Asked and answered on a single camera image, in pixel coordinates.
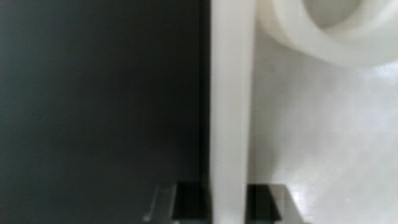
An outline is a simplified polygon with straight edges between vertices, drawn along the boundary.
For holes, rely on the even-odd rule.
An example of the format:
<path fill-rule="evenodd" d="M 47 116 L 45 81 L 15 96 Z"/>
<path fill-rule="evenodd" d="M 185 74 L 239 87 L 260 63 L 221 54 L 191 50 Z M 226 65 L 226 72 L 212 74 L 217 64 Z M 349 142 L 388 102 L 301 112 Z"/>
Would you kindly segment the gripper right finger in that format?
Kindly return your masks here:
<path fill-rule="evenodd" d="M 248 186 L 246 224 L 306 224 L 283 184 L 251 184 Z"/>

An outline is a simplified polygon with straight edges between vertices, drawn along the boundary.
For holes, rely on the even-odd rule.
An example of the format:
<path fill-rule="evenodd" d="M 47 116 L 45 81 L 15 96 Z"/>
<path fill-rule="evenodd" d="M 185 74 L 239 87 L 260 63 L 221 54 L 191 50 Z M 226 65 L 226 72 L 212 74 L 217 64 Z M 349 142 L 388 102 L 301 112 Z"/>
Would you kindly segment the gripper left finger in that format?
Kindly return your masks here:
<path fill-rule="evenodd" d="M 212 224 L 208 191 L 200 182 L 160 183 L 144 224 Z"/>

